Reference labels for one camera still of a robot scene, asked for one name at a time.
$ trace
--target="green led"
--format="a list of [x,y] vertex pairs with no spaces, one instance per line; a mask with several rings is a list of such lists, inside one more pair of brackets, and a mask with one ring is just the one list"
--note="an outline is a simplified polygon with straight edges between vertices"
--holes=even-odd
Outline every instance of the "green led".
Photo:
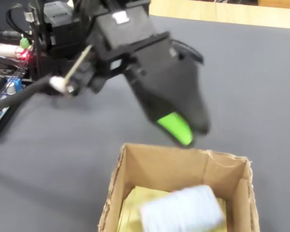
[[181,144],[188,146],[192,143],[193,135],[190,126],[178,113],[170,113],[160,118],[157,122]]
[[30,47],[29,40],[27,38],[22,38],[19,42],[21,48],[26,49]]

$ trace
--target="white cable connector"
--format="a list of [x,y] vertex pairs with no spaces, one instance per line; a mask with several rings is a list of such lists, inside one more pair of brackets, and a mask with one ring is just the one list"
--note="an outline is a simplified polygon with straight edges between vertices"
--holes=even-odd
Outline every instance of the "white cable connector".
[[66,93],[67,88],[64,82],[64,78],[61,76],[53,76],[49,79],[50,86],[60,93]]

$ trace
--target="white cylinder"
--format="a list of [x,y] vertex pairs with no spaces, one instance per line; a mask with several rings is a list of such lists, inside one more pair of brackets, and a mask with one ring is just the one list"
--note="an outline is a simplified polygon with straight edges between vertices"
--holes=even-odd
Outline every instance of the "white cylinder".
[[7,84],[7,89],[6,89],[6,93],[9,95],[13,95],[16,93],[16,89],[15,89],[15,84],[14,82],[9,82]]

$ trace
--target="blue connector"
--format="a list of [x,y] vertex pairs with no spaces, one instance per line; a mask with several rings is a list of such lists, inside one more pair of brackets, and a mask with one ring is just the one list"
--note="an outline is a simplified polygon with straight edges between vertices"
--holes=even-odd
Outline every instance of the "blue connector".
[[15,90],[16,90],[16,92],[20,92],[21,89],[22,89],[21,79],[15,78],[13,81],[14,81],[14,84],[15,84]]

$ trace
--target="white object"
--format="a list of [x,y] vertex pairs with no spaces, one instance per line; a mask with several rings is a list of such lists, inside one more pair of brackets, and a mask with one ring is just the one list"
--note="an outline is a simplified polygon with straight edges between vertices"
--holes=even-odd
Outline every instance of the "white object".
[[127,16],[127,12],[119,11],[112,14],[113,19],[115,19],[117,24],[123,24],[130,21],[129,17]]
[[61,76],[52,76],[49,80],[49,84],[52,88],[60,93],[66,92],[65,80]]
[[225,219],[209,186],[170,193],[141,208],[144,232],[202,232]]
[[16,93],[14,82],[9,82],[7,84],[6,93],[9,94],[9,95],[13,95],[13,94]]
[[0,45],[0,55],[9,58],[18,58],[18,55],[24,52],[24,49],[16,45]]

